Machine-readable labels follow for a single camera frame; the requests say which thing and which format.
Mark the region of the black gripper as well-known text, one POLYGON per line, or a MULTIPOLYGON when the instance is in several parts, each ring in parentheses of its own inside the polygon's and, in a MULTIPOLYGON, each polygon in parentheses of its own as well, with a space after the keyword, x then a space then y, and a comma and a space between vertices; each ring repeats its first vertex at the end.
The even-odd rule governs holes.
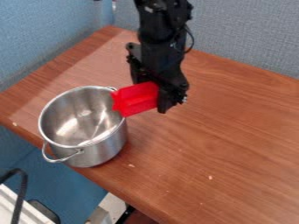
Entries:
POLYGON ((159 85, 157 112, 187 102, 189 83, 181 70, 185 35, 167 39, 152 39, 137 35, 139 43, 125 45, 126 62, 133 84, 153 81, 159 85))

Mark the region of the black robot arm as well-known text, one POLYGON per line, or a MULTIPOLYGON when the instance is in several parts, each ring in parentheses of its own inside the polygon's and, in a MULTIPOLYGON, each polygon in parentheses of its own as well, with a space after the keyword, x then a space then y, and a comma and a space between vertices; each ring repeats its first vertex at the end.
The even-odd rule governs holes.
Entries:
POLYGON ((139 43, 126 43, 126 62, 134 84, 157 85, 157 112, 184 103, 189 83, 183 74, 187 22, 192 19, 188 0, 134 0, 139 13, 139 43))

